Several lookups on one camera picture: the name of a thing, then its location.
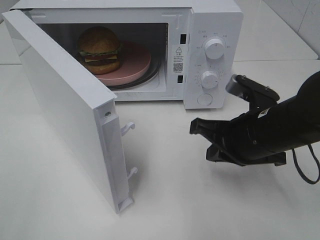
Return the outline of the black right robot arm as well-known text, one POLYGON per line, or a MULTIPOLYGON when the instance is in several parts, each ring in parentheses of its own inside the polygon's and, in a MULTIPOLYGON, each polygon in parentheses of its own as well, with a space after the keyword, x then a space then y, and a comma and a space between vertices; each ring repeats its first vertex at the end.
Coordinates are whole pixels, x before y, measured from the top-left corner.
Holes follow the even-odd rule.
POLYGON ((244 75, 232 75, 228 93, 249 102, 249 111, 232 120, 194 119, 190 134, 211 142, 206 159, 239 166, 286 164, 285 152, 320 140, 320 74, 283 102, 271 88, 244 75))

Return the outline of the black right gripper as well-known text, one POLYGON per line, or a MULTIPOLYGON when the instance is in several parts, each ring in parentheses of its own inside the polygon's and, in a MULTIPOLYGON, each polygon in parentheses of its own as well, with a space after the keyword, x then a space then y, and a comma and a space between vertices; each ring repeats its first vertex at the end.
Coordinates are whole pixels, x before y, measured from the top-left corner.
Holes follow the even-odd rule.
POLYGON ((210 162, 282 166, 287 163, 282 146, 286 103, 247 112, 230 121, 196 118, 190 123, 189 133, 212 143, 206 150, 206 160, 210 162))

